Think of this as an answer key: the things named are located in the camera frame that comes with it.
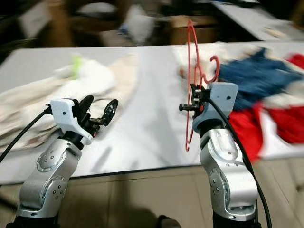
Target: tiled floor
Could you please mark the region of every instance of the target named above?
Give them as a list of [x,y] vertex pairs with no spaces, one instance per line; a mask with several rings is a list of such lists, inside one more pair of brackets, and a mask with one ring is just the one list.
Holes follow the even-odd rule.
[[[19,185],[2,186],[0,195],[17,203],[19,189]],[[265,191],[274,227],[303,228]],[[209,181],[203,168],[71,180],[59,223],[61,228],[154,228],[162,214],[178,220],[183,228],[213,227]],[[261,203],[259,214],[262,227],[266,227]],[[0,228],[13,219],[14,213],[0,207]]]

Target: black cable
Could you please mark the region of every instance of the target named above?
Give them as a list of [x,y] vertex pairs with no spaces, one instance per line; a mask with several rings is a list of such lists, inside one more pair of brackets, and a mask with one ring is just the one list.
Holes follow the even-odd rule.
[[253,172],[253,168],[252,165],[250,163],[250,160],[245,152],[245,149],[240,141],[240,139],[238,138],[236,132],[234,131],[233,127],[231,126],[230,122],[228,121],[227,117],[223,114],[223,112],[221,111],[221,109],[211,100],[211,98],[207,98],[207,101],[214,107],[214,109],[218,112],[218,114],[220,115],[220,117],[223,119],[223,121],[225,122],[225,124],[227,125],[227,128],[229,129],[229,131],[231,132],[233,138],[235,139],[235,141],[237,142],[242,154],[243,154],[243,162],[246,166],[246,168],[249,170],[249,172],[252,174],[253,178],[256,181],[256,186],[257,186],[257,191],[260,195],[263,207],[264,207],[264,211],[265,211],[265,216],[266,216],[266,220],[267,220],[267,227],[268,228],[272,228],[272,223],[271,223],[271,218],[270,218],[270,212],[268,209],[268,205],[265,199],[265,196],[263,194],[263,191],[257,181],[257,178]]
[[5,151],[0,156],[0,163],[3,161],[5,156],[10,152],[11,148],[18,142],[18,140],[24,135],[25,132],[28,131],[31,126],[33,126],[41,117],[43,117],[45,114],[50,113],[50,107],[44,110],[42,113],[40,113],[32,122],[30,122],[18,135],[17,137],[9,144],[9,146],[5,149]]

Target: red clothing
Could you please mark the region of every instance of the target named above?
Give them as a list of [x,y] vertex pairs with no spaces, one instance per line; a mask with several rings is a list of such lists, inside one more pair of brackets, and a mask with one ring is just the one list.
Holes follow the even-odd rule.
[[288,59],[287,61],[297,65],[298,67],[304,69],[304,55],[301,54],[295,54],[293,56],[291,56],[290,59]]
[[268,110],[277,134],[287,143],[304,143],[304,107]]
[[237,133],[251,162],[258,159],[263,145],[263,135],[260,125],[262,103],[256,103],[252,108],[240,112],[233,111],[229,122]]

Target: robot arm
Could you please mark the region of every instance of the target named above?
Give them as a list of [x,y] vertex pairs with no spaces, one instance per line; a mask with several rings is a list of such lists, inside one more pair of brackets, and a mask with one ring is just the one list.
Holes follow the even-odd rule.
[[20,190],[20,204],[14,223],[8,227],[56,227],[55,216],[67,189],[67,183],[81,158],[81,150],[91,144],[100,129],[107,126],[118,106],[111,101],[101,118],[92,119],[87,113],[93,96],[77,100],[55,99],[50,102],[55,123],[64,136],[56,139],[37,162],[36,168]]
[[200,162],[210,182],[214,227],[257,227],[255,224],[257,184],[243,163],[243,156],[210,98],[226,117],[233,109],[238,87],[232,83],[211,83],[207,90],[192,87],[193,130],[200,134]]

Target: white table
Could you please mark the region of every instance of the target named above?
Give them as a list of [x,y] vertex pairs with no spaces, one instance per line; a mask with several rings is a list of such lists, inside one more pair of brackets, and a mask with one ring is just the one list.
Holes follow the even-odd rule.
[[[281,57],[304,48],[298,42],[252,44],[271,47]],[[238,56],[247,46],[229,43],[225,48],[231,56]],[[139,84],[118,122],[83,149],[73,177],[199,164],[198,134],[193,136],[190,151],[184,150],[186,116],[178,107],[185,95],[170,46],[18,50],[0,67],[0,92],[49,77],[54,69],[69,64],[75,52],[105,65],[136,53]],[[50,142],[31,151],[9,153],[0,164],[0,184],[26,180]]]
[[[218,1],[210,1],[216,8],[234,20],[242,28],[261,41],[292,41],[304,40],[304,33],[292,26],[288,20],[280,20],[261,7],[243,8]],[[283,32],[286,37],[276,38],[265,32],[265,27]]]

